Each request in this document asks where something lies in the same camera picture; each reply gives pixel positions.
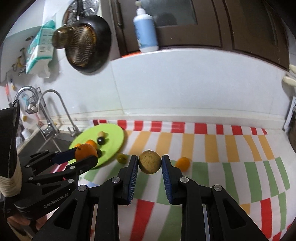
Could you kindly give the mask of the person hand holding gripper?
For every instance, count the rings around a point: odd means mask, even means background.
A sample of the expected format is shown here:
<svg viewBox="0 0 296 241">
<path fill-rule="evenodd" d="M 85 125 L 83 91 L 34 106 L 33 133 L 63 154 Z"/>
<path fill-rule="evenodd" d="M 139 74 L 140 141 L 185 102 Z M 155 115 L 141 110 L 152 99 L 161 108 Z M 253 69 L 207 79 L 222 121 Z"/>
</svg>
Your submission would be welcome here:
<svg viewBox="0 0 296 241">
<path fill-rule="evenodd" d="M 7 218 L 8 225 L 16 235 L 16 240 L 32 240 L 33 235 L 29 234 L 28 227 L 31 221 L 19 213 Z"/>
</svg>

